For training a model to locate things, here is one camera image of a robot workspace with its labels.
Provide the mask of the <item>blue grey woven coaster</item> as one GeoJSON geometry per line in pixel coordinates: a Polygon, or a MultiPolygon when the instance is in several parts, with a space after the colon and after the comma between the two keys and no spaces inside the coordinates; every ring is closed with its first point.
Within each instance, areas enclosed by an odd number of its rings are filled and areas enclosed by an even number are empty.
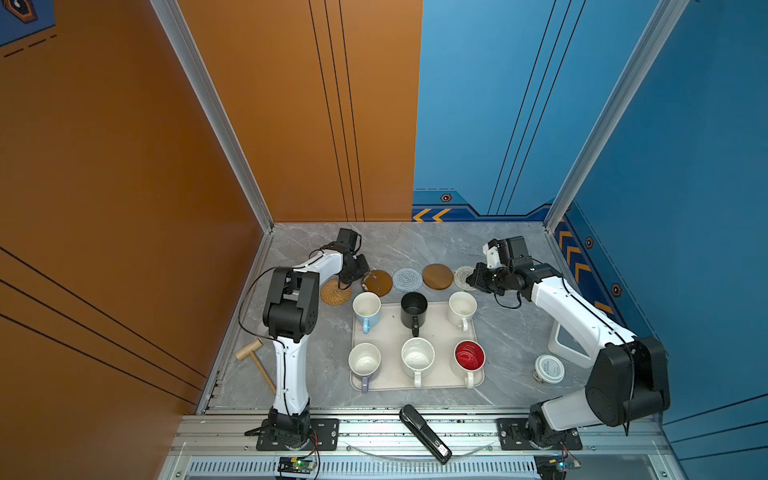
{"type": "Polygon", "coordinates": [[[401,268],[392,275],[393,286],[400,292],[417,291],[423,285],[422,274],[413,268],[401,268]]]}

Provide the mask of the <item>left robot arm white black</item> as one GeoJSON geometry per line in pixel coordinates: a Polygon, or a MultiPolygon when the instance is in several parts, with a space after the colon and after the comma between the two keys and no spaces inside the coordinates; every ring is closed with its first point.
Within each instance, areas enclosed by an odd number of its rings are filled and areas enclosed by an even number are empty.
{"type": "Polygon", "coordinates": [[[303,263],[277,267],[271,275],[262,319],[276,354],[275,399],[263,425],[272,441],[298,449],[310,439],[306,357],[319,319],[320,290],[332,277],[350,285],[370,271],[361,244],[359,233],[342,228],[303,263]]]}

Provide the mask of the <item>white multicolour woven coaster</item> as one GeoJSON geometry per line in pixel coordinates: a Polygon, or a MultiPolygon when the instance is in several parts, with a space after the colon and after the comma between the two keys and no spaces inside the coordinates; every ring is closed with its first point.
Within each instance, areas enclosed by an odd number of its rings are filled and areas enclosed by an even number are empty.
{"type": "Polygon", "coordinates": [[[464,291],[475,291],[468,279],[474,273],[475,268],[472,266],[461,266],[454,271],[454,283],[455,285],[464,291]]]}

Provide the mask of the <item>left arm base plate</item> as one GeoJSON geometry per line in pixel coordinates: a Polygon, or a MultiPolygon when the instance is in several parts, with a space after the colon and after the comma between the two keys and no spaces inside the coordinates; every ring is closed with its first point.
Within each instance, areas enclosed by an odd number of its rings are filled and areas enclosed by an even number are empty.
{"type": "Polygon", "coordinates": [[[337,449],[339,420],[335,418],[312,418],[308,437],[305,440],[287,433],[279,433],[275,427],[269,425],[268,420],[264,420],[261,427],[256,441],[258,451],[309,452],[315,447],[315,441],[318,441],[318,449],[321,452],[337,449]]]}

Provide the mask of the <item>round wooden coaster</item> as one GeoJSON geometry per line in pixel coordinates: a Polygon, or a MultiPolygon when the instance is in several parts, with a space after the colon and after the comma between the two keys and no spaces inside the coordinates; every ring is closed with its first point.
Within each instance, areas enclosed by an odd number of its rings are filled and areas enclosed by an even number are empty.
{"type": "Polygon", "coordinates": [[[444,264],[433,263],[423,269],[422,280],[432,290],[445,290],[453,284],[454,273],[444,264]]]}

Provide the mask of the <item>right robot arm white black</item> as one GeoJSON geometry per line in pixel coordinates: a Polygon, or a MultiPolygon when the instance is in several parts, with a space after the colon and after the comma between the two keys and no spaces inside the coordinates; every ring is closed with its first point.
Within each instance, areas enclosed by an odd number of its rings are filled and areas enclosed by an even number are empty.
{"type": "Polygon", "coordinates": [[[668,358],[653,336],[641,338],[590,305],[562,274],[536,261],[523,237],[492,239],[468,283],[494,296],[516,292],[547,312],[588,354],[592,370],[580,390],[531,406],[527,440],[540,449],[565,443],[580,427],[628,427],[671,404],[668,358]]]}

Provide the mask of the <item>glossy dark brown coaster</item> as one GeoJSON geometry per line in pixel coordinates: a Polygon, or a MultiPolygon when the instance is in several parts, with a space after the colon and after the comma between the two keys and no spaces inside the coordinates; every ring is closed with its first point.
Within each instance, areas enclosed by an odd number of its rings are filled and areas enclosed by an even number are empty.
{"type": "Polygon", "coordinates": [[[363,276],[361,285],[365,292],[384,297],[392,290],[393,280],[391,275],[384,270],[372,270],[363,276]]]}

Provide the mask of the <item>rattan woven coaster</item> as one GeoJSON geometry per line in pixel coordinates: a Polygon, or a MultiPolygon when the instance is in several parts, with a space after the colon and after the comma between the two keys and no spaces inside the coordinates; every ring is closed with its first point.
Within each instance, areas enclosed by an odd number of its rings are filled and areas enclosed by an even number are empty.
{"type": "Polygon", "coordinates": [[[339,285],[337,279],[328,280],[320,290],[321,300],[330,306],[341,306],[345,304],[352,296],[350,289],[344,289],[339,285]]]}

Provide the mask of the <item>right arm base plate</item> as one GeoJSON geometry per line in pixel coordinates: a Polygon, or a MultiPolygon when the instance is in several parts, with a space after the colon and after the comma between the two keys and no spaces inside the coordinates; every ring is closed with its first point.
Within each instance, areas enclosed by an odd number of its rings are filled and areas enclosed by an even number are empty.
{"type": "Polygon", "coordinates": [[[501,448],[512,450],[560,450],[579,451],[583,449],[577,429],[547,433],[540,440],[534,439],[528,419],[499,418],[496,420],[497,434],[501,448]]]}

